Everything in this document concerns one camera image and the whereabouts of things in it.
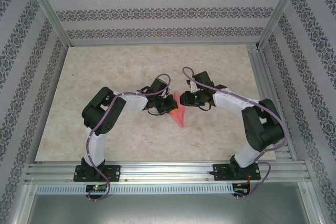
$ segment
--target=white cable tray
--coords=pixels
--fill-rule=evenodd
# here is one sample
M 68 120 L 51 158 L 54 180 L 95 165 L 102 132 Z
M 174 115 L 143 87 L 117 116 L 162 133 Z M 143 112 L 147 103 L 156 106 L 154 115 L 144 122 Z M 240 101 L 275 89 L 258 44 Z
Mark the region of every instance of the white cable tray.
M 38 185 L 36 195 L 82 195 L 86 185 Z M 182 184 L 182 185 L 111 185 L 110 194 L 115 195 L 157 195 L 157 194 L 230 194 L 230 183 Z

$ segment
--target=red object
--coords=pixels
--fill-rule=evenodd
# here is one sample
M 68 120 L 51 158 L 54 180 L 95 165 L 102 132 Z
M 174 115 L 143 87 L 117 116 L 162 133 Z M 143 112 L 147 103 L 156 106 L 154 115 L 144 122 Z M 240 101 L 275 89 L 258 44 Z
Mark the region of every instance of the red object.
M 180 104 L 180 94 L 178 92 L 174 93 L 174 100 L 177 102 L 179 107 L 177 110 L 170 113 L 170 116 L 175 120 L 175 122 L 183 128 L 184 126 L 184 110 L 185 106 Z

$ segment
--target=patterned wallpaper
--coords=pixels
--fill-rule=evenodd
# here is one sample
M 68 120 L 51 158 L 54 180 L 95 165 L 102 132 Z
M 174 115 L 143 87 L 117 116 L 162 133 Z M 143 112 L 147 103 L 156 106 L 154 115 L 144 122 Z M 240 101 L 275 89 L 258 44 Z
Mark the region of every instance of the patterned wallpaper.
M 264 53 L 327 223 L 336 223 L 335 0 L 291 0 Z
M 50 0 L 74 45 L 257 42 L 279 0 Z
M 0 223 L 35 159 L 66 49 L 36 0 L 0 0 Z

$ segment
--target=aluminum frame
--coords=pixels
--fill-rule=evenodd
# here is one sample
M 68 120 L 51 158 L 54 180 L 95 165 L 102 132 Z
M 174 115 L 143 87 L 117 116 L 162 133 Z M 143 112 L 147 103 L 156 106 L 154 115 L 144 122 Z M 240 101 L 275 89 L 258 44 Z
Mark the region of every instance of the aluminum frame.
M 271 17 L 269 18 L 269 21 L 266 24 L 266 27 L 260 35 L 260 39 L 258 41 L 258 49 L 263 48 L 267 43 L 269 36 L 273 32 L 278 20 L 280 19 L 280 16 L 284 12 L 289 1 L 290 0 L 279 0 L 277 6 L 274 8 L 273 13 L 271 14 Z
M 64 47 L 68 49 L 69 47 L 73 47 L 71 40 L 65 31 L 61 21 L 59 20 L 53 6 L 51 5 L 49 0 L 38 0 L 41 8 L 43 9 L 45 15 L 49 19 L 50 23 L 52 24 L 55 32 L 57 33 L 58 37 L 62 41 Z
M 276 103 L 281 118 L 279 101 L 275 88 L 270 81 L 270 75 L 265 65 L 264 56 L 259 52 L 255 44 L 247 44 L 251 66 L 255 75 L 257 88 L 261 98 L 271 98 Z M 291 140 L 288 144 L 275 151 L 276 160 L 268 161 L 271 164 L 271 172 L 266 183 L 293 182 L 297 183 L 301 197 L 311 223 L 325 223 L 325 219 L 318 203 L 315 190 L 312 186 L 310 175 L 305 161 L 298 161 Z M 107 162 L 107 164 L 121 165 L 120 181 L 118 185 L 158 185 L 158 184 L 227 184 L 244 183 L 243 180 L 229 182 L 214 181 L 213 164 L 229 163 L 229 161 L 205 161 L 205 162 Z M 75 183 L 73 173 L 79 162 L 38 162 L 30 164 L 24 182 L 24 188 L 19 198 L 18 207 L 14 213 L 12 223 L 27 223 L 35 192 L 38 185 L 74 185 L 94 184 Z M 263 178 L 268 166 L 259 165 Z

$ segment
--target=marble floor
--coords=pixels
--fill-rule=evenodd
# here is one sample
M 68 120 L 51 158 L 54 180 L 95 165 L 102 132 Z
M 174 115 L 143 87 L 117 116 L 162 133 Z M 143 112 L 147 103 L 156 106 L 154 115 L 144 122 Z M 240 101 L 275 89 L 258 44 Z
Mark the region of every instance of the marble floor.
M 168 73 L 171 92 L 183 93 L 189 89 L 183 66 L 206 70 L 215 85 L 259 99 L 245 45 L 69 48 L 36 161 L 80 161 L 87 139 L 81 112 L 102 87 L 135 91 Z M 107 161 L 220 161 L 245 144 L 241 116 L 223 108 L 186 107 L 184 128 L 168 114 L 123 111 L 104 155 Z M 263 159 L 275 159 L 274 152 Z

